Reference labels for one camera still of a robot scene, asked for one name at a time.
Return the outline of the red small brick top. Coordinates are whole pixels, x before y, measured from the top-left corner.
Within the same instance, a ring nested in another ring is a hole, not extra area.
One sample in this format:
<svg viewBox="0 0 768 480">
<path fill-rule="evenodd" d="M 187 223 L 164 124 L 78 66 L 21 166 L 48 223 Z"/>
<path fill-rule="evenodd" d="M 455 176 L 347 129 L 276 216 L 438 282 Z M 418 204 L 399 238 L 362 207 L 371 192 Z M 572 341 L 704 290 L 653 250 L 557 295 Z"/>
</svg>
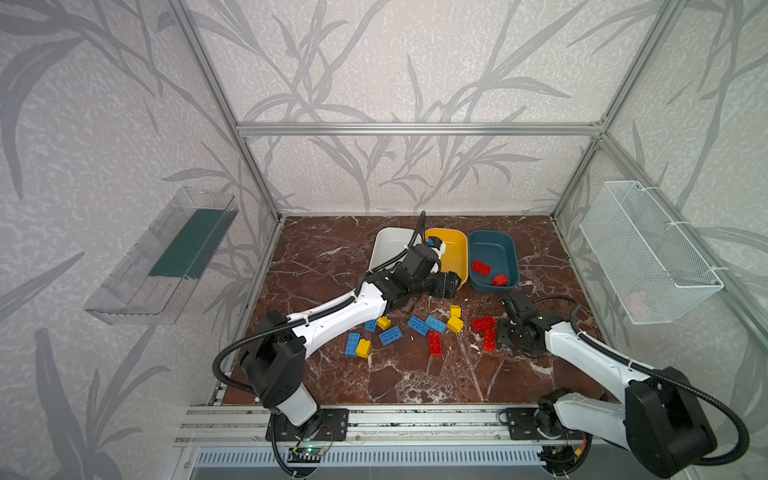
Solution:
<svg viewBox="0 0 768 480">
<path fill-rule="evenodd" d="M 503 274 L 497 275 L 492 279 L 492 282 L 491 282 L 493 286 L 507 286 L 508 283 L 509 283 L 509 279 Z"/>
</svg>

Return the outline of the red brick wide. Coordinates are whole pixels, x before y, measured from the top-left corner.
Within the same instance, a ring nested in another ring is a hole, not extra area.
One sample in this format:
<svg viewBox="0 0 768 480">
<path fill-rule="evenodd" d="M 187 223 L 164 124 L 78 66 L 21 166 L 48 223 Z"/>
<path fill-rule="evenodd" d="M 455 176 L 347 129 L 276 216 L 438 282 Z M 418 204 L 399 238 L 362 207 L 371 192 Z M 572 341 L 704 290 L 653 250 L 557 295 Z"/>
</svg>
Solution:
<svg viewBox="0 0 768 480">
<path fill-rule="evenodd" d="M 492 316 L 486 316 L 472 320 L 472 330 L 476 333 L 494 330 L 495 328 L 496 319 Z"/>
</svg>

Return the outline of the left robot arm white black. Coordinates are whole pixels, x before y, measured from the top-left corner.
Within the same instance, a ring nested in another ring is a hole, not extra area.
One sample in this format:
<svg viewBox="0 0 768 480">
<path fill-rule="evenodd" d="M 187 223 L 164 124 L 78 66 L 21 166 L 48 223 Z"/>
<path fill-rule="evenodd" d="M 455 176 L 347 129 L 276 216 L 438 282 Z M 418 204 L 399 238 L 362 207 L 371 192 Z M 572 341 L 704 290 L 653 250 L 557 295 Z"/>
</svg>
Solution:
<svg viewBox="0 0 768 480">
<path fill-rule="evenodd" d="M 323 410 L 303 384 L 305 363 L 320 347 L 367 322 L 405 307 L 412 298 L 456 296 L 461 278 L 443 272 L 444 248 L 426 235 L 421 212 L 401 251 L 367 270 L 356 287 L 324 304 L 284 315 L 265 314 L 253 334 L 224 347 L 212 361 L 214 377 L 258 398 L 304 439 L 323 426 Z"/>
</svg>

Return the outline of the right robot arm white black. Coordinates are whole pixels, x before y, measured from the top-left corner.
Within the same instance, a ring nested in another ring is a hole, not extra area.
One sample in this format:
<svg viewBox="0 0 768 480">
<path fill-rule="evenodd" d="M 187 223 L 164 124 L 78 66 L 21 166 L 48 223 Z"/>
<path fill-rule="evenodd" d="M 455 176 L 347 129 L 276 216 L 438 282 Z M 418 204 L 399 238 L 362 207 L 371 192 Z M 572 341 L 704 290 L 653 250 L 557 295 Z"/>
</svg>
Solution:
<svg viewBox="0 0 768 480">
<path fill-rule="evenodd" d="M 578 326 L 578 300 L 568 316 L 540 313 L 538 301 L 522 292 L 503 297 L 505 318 L 497 323 L 499 346 L 535 357 L 565 360 L 614 396 L 589 398 L 559 388 L 534 407 L 504 410 L 511 439 L 560 441 L 539 458 L 554 478 L 563 478 L 586 459 L 594 439 L 627 450 L 651 474 L 670 478 L 685 468 L 736 462 L 748 451 L 750 434 L 730 407 L 692 386 L 680 371 L 656 369 L 624 356 Z"/>
</svg>

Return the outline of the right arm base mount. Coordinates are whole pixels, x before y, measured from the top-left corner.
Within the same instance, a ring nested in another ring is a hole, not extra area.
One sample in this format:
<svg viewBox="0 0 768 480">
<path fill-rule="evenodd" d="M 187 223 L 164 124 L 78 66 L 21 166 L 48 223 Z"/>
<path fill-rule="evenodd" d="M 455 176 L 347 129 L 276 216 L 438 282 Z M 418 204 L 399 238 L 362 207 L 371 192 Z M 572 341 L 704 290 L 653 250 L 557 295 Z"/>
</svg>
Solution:
<svg viewBox="0 0 768 480">
<path fill-rule="evenodd" d="M 513 441 L 578 442 L 584 439 L 581 431 L 567 429 L 551 407 L 509 407 L 499 411 L 496 417 Z"/>
</svg>

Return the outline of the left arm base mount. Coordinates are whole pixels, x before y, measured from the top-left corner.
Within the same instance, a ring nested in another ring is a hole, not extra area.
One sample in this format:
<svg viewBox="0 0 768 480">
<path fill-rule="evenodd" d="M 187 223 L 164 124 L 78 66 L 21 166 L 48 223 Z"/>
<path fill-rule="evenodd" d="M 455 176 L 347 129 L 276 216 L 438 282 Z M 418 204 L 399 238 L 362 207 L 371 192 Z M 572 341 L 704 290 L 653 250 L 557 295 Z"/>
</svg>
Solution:
<svg viewBox="0 0 768 480">
<path fill-rule="evenodd" d="M 267 441 L 344 441 L 349 426 L 350 410 L 321 408 L 306 424 L 293 425 L 284 414 L 270 415 L 265 438 Z"/>
</svg>

